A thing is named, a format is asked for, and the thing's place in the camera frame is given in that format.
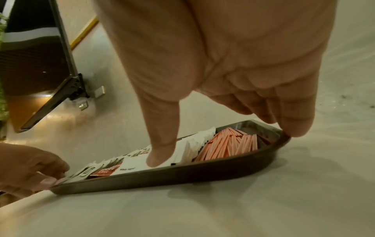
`black tray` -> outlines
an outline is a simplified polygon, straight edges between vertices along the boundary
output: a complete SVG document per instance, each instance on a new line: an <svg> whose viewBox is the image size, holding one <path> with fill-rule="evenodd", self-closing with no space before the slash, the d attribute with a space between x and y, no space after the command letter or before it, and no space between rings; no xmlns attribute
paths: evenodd
<svg viewBox="0 0 375 237"><path fill-rule="evenodd" d="M267 167L275 159L276 151L290 140L281 130L251 120L219 127L216 132L228 127L258 134L271 144L241 155L59 184L50 190L66 195L239 178Z"/></svg>

